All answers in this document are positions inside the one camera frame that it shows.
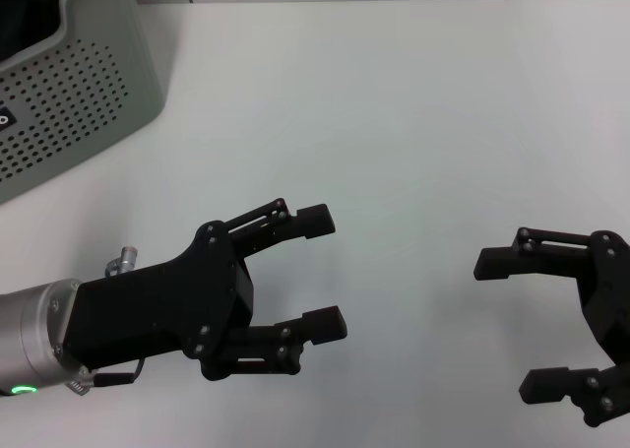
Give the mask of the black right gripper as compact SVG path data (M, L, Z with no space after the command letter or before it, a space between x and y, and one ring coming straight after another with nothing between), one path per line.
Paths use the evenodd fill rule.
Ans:
M533 369L519 394L528 405L569 398L584 421L599 426L629 413L629 244L599 230L590 235L521 227L507 247L483 248L478 281L541 274L578 281L582 312L595 340L613 362L606 370Z

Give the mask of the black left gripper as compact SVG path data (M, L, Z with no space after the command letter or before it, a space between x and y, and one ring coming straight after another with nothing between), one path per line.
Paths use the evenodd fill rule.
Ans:
M89 369L176 351L204 358L252 315L252 281L213 222L170 261L81 284L63 348Z

